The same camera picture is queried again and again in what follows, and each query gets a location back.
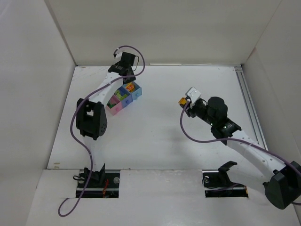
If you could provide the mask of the light green rectangular lego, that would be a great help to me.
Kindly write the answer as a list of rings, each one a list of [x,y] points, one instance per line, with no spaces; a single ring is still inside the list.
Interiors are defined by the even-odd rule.
[[[119,90],[117,90],[117,91],[115,92],[115,96],[118,97],[118,98],[122,98],[122,97],[123,97],[123,96],[121,95],[121,93],[120,93]]]

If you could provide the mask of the dark green square lego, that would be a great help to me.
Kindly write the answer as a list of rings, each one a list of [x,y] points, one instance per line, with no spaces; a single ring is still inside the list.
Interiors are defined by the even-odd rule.
[[[107,104],[109,107],[114,107],[116,104],[115,103],[112,103],[112,102],[108,102]]]

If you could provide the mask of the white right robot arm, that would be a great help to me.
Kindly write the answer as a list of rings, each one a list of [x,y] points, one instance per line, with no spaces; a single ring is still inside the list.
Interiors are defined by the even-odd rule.
[[[253,141],[242,128],[228,118],[228,107],[220,97],[208,101],[184,97],[179,101],[181,114],[199,118],[211,127],[212,142],[221,142],[242,156],[218,169],[203,174],[202,183],[210,193],[229,193],[235,186],[246,186],[265,195],[278,209],[297,204],[301,196],[301,166],[288,162]]]

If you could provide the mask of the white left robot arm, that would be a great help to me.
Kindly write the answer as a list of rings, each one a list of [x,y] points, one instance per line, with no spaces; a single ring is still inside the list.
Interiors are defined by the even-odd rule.
[[[136,79],[133,66],[135,60],[140,59],[127,52],[115,53],[114,58],[116,63],[109,67],[101,85],[87,97],[77,101],[76,114],[72,117],[72,122],[76,123],[76,128],[84,138],[83,141],[77,138],[75,140],[87,150],[90,170],[97,170],[93,157],[98,152],[100,137],[104,135],[108,125],[105,108],[119,88]]]

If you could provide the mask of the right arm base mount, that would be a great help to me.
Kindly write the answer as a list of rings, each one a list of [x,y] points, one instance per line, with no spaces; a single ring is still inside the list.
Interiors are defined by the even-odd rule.
[[[202,170],[202,185],[205,188],[206,198],[248,198],[246,186],[231,182],[227,172],[237,163],[229,161],[218,169]]]

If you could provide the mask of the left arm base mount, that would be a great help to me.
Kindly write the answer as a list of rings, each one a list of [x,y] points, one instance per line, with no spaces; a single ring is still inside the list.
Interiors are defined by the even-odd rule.
[[[73,179],[77,181],[76,198],[79,198],[88,178],[90,170],[85,167]],[[120,170],[106,170],[105,165],[100,171],[93,171],[82,198],[118,198]]]

